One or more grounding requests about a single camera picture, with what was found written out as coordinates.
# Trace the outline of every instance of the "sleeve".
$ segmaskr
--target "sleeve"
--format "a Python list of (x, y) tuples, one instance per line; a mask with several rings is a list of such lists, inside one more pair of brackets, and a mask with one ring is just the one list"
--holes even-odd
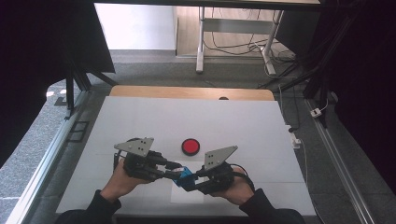
[(109, 224), (114, 213), (121, 208), (116, 200), (110, 203), (97, 190), (87, 210), (70, 210), (62, 213), (55, 224)]
[(252, 224), (305, 224), (300, 213), (293, 209), (275, 209), (262, 189), (257, 189), (254, 195), (239, 206), (245, 212)]

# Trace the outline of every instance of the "white table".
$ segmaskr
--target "white table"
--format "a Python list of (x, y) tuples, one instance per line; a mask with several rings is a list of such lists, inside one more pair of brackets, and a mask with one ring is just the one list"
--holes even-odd
[[(237, 145), (227, 161), (244, 166), (274, 207), (315, 215), (277, 102), (114, 96), (102, 106), (57, 213), (85, 209), (112, 174), (114, 144), (134, 137), (153, 137), (151, 150), (194, 172), (204, 163), (206, 151)], [(181, 152), (187, 138), (201, 144), (193, 157)], [(128, 216), (245, 215), (223, 199), (183, 192), (169, 179), (139, 186), (120, 200), (117, 214)]]

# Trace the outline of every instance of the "round red button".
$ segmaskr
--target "round red button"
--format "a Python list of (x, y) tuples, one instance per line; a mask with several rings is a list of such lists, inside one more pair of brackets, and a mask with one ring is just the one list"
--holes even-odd
[(188, 156), (193, 156), (198, 153), (200, 148), (199, 142), (193, 138), (184, 140), (181, 144), (181, 150)]

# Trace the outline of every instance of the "table leg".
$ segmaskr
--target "table leg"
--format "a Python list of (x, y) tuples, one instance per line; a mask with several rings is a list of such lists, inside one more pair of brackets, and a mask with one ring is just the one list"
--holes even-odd
[(271, 29), (271, 33), (268, 36), (267, 44), (265, 45), (265, 48), (261, 48), (262, 57), (264, 58), (265, 66), (267, 68), (269, 76), (274, 76), (276, 74), (274, 66), (273, 66), (273, 64), (271, 62), (271, 58), (270, 58), (269, 52), (271, 50), (271, 46), (272, 46), (272, 43), (274, 41), (276, 30), (277, 30), (277, 26), (279, 25), (282, 13), (283, 13), (283, 10), (277, 12), (277, 15), (275, 16), (275, 20), (274, 20), (274, 25), (273, 25), (273, 27)]
[(197, 67), (196, 73), (201, 74), (204, 72), (204, 21), (205, 21), (205, 8), (199, 7), (199, 43), (197, 52)]

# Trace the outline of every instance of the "black panel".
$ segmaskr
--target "black panel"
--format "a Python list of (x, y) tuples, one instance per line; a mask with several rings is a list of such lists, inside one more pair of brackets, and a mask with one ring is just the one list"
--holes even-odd
[(285, 11), (276, 32), (276, 40), (298, 57), (305, 56), (317, 28), (319, 12)]
[(93, 3), (0, 2), (0, 166), (46, 102), (48, 87), (65, 78), (65, 49), (77, 66), (114, 72)]

